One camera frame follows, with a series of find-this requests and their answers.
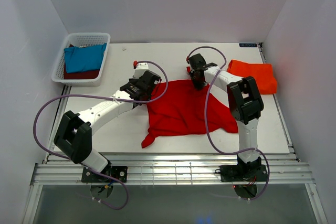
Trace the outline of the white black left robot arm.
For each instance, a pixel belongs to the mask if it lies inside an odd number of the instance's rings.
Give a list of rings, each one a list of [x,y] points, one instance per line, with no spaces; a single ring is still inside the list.
[[[110,163],[92,147],[92,136],[118,115],[150,100],[160,80],[160,76],[146,70],[142,76],[121,86],[108,100],[78,113],[67,111],[59,123],[54,144],[73,163],[92,169],[98,181],[107,181],[111,177]]]

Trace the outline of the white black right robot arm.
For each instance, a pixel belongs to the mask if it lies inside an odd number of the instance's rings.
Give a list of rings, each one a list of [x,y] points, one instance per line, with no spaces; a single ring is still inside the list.
[[[257,127],[264,103],[261,98],[256,80],[233,75],[218,67],[217,64],[207,63],[201,54],[186,58],[187,72],[197,89],[207,84],[216,86],[228,95],[228,105],[231,115],[238,126],[239,150],[236,165],[220,166],[216,173],[220,174],[223,182],[265,181],[267,171],[261,163],[261,153],[258,150]]]

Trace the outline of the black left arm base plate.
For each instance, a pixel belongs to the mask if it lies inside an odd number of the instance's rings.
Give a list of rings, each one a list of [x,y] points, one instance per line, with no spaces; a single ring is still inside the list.
[[[112,180],[107,178],[113,177],[121,182],[125,183],[128,176],[127,166],[109,166],[101,172],[104,176],[92,172],[89,168],[84,167],[81,176],[81,182],[83,183],[109,183]]]

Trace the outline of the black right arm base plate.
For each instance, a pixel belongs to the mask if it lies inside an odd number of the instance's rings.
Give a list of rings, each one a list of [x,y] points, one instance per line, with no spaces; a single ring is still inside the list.
[[[248,171],[243,171],[238,165],[223,165],[218,172],[222,182],[265,182],[268,178],[265,165]]]

